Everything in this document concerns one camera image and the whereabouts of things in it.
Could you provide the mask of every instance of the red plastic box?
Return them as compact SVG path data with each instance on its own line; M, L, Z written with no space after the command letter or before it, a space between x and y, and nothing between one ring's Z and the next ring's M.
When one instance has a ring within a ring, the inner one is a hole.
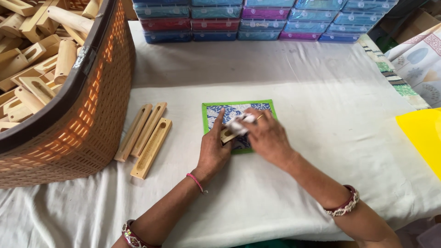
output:
M139 22L146 32L191 30L190 18L151 18Z
M193 31L237 31L240 18L192 19Z

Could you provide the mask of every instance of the hand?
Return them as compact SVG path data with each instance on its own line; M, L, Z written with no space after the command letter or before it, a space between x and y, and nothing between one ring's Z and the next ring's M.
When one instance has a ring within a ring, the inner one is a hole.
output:
M213 128L202 137L198 166L192 172L198 180L211 180L224 167L231 156L234 140L227 142L224 146L222 146L221 141L224 114L225 109L221 109L214 121Z
M245 113L253 114L256 119L260 116L257 124L239 120L249 130L251 147L266 161L286 171L287 166L298 157L298 153L291 148L285 129L273 118L269 109L260 111L249 108Z

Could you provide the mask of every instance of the embellished bangle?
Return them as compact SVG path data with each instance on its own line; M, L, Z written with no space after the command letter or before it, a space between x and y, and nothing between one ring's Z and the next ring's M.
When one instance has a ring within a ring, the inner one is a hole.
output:
M207 190L203 190L201 184L198 182L198 180L190 173L187 173L187 177L191 177L193 178L193 180L198 184L199 188L201 189L201 193L203 194L204 192L208 193Z
M154 246L149 245L146 242L142 241L136 234L130 230L130 225L135 220L128 220L123 225L123 229L121 230L123 233L124 238L126 239L126 242L129 244L132 248L161 248L162 245Z
M344 185L344 187L351 192L351 197L340 207L334 209L324 209L325 212L331 215L332 217L343 216L351 212L357 205L358 201L360 200L360 194L354 187L350 185Z

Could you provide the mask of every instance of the stack of plastic boxes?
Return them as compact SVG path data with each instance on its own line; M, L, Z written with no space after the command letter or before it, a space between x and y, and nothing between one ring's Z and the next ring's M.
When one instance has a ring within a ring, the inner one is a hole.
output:
M280 34L286 41L317 41L347 0L297 0Z
M188 0L133 0L147 43L191 41Z
M348 0L318 41L355 43L398 3L398 0Z
M195 41L234 41L242 0L191 0L191 30Z
M245 0L238 39L277 40L293 4L294 0Z

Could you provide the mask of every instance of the white table cover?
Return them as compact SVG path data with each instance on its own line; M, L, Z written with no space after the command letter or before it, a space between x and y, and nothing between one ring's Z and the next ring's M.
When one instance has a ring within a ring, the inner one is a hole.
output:
M121 226L198 161L203 102L272 99L292 146L393 228L441 213L441 181L394 117L414 111L359 44L281 41L148 45L130 22L136 72L124 130L145 103L173 126L145 180L135 159L71 181L0 190L0 246L107 248ZM281 237L349 239L286 173L257 154L229 164L178 222L169 247L231 247Z

